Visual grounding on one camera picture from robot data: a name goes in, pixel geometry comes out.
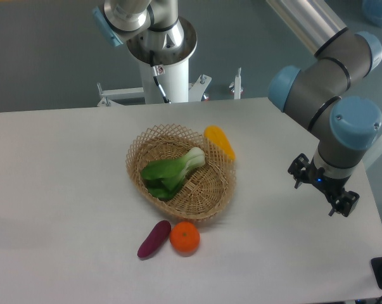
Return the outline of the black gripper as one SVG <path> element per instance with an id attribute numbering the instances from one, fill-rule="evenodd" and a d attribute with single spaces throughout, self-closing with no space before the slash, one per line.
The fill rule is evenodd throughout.
<path id="1" fill-rule="evenodd" d="M 303 153 L 292 161 L 288 173 L 293 176 L 295 189 L 302 184 L 310 183 L 328 198 L 328 203 L 331 205 L 331 211 L 328 213 L 330 217 L 335 213 L 348 217 L 357 206 L 360 196 L 356 192 L 345 191 L 349 177 L 334 179 L 325 175 L 323 167 L 309 168 L 309 159 Z"/>

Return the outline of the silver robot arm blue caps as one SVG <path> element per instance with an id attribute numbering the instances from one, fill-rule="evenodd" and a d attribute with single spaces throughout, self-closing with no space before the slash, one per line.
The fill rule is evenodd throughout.
<path id="1" fill-rule="evenodd" d="M 351 32 L 324 1 L 270 6 L 316 58 L 306 70 L 283 68 L 268 90 L 281 112 L 319 140 L 313 158 L 299 155 L 288 172 L 297 184 L 320 190 L 331 213 L 348 216 L 359 195 L 345 184 L 375 141 L 382 114 L 372 101 L 344 93 L 379 65 L 381 43 L 367 32 Z M 179 16 L 176 1 L 105 1 L 92 15 L 105 39 L 126 44 L 139 62 L 147 103 L 202 100 L 208 80 L 188 84 L 196 32 Z"/>

